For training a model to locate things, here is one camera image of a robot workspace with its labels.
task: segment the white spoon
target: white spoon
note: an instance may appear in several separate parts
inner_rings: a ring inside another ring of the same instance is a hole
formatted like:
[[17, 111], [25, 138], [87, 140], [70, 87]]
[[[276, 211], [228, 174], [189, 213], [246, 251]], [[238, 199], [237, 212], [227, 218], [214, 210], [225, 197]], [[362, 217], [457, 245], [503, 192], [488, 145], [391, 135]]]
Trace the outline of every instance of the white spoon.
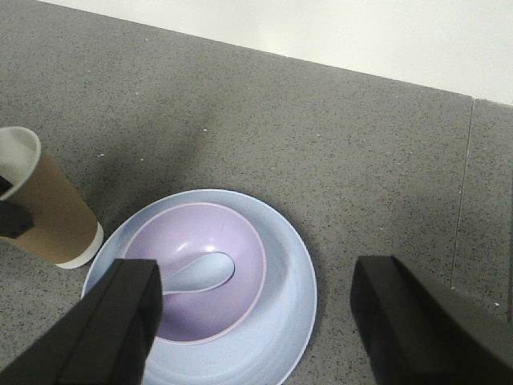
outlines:
[[230, 279], [234, 271], [235, 264], [227, 254], [205, 254], [164, 278], [162, 295], [198, 293], [214, 289]]

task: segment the speckled countertop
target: speckled countertop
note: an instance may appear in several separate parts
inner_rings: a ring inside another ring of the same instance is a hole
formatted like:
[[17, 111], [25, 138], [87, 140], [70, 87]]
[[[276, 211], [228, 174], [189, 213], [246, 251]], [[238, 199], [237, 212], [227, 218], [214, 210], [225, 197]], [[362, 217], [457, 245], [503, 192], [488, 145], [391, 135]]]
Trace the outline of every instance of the speckled countertop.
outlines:
[[[357, 256], [411, 257], [506, 318], [513, 108], [28, 0], [0, 0], [0, 125], [36, 131], [110, 235], [194, 188], [297, 228], [319, 304], [287, 384], [373, 383]], [[68, 271], [0, 245], [0, 367], [74, 303]]]

